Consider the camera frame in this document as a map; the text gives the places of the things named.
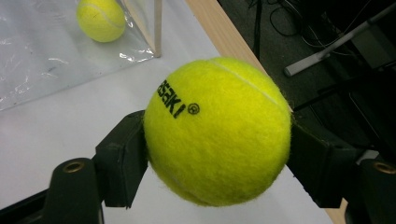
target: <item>black logo on ball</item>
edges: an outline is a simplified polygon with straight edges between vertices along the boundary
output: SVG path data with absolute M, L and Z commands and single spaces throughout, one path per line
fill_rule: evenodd
M 181 101 L 181 99 L 177 96 L 175 90 L 171 87 L 167 80 L 165 80 L 157 89 L 157 93 L 163 101 L 163 104 L 166 108 L 169 109 L 169 113 L 177 119 L 177 117 L 183 112 L 187 111 L 196 115 L 199 113 L 198 104 L 190 104 L 188 107 Z
M 199 106 L 198 106 L 198 104 L 190 104 L 190 105 L 189 105 L 189 108 L 188 108 L 188 111 L 189 111 L 189 113 L 192 114 L 192 115 L 198 114 L 198 113 L 199 113 Z

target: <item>white table surface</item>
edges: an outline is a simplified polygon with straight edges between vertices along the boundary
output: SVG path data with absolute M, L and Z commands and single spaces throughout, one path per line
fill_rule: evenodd
M 94 148 L 129 113 L 145 109 L 184 63 L 219 56 L 184 1 L 163 1 L 163 56 L 0 111 L 0 209 L 46 189 L 53 169 Z M 149 167 L 132 208 L 104 207 L 106 223 L 332 223 L 285 167 L 264 194 L 224 208 L 179 199 Z

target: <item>black wire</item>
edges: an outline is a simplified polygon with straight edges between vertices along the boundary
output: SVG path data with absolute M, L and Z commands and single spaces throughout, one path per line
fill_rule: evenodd
M 253 53 L 258 60 L 260 60 L 260 39 L 262 32 L 262 0 L 256 2 L 256 20 L 254 24 L 254 43 L 253 43 Z
M 295 32 L 295 33 L 286 34 L 286 33 L 281 32 L 278 28 L 276 28 L 276 26 L 275 26 L 275 24 L 274 24 L 274 21 L 273 21 L 273 16 L 274 16 L 274 13 L 278 12 L 280 9 L 284 9 L 284 10 L 285 10 L 287 13 L 289 13 L 289 14 L 291 15 L 291 17 L 293 18 L 293 20 L 294 20 L 294 25 L 296 26 L 296 32 Z M 296 12 L 294 12 L 294 10 L 291 9 L 290 7 L 281 6 L 281 7 L 277 7 L 276 9 L 274 9 L 274 10 L 271 12 L 271 14 L 270 14 L 270 23 L 271 23 L 272 27 L 273 27 L 280 35 L 283 35 L 283 36 L 294 36 L 294 35 L 299 35 L 299 34 L 302 32 L 302 30 L 303 30 L 303 24 L 302 24 L 302 22 L 301 22 L 300 20 L 298 20 L 298 15 L 297 15 Z

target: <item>transparent plastic bag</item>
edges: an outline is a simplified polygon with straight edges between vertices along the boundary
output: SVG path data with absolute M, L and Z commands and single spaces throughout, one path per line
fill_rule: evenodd
M 153 9 L 141 0 L 119 3 L 125 32 L 116 41 L 99 43 L 78 27 L 78 0 L 0 0 L 0 110 L 159 56 L 128 7 L 140 6 L 136 9 L 144 18 L 137 20 L 144 30 L 152 26 L 149 21 L 155 23 L 149 19 Z

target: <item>fuzzy felt surface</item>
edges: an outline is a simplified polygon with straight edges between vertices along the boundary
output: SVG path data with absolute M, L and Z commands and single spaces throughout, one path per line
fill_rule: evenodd
M 290 127 L 272 79 L 221 57 L 169 75 L 144 117 L 151 166 L 173 192 L 203 206 L 244 203 L 268 189 L 288 160 Z
M 81 0 L 76 17 L 84 34 L 98 42 L 114 41 L 125 30 L 124 13 L 115 0 Z

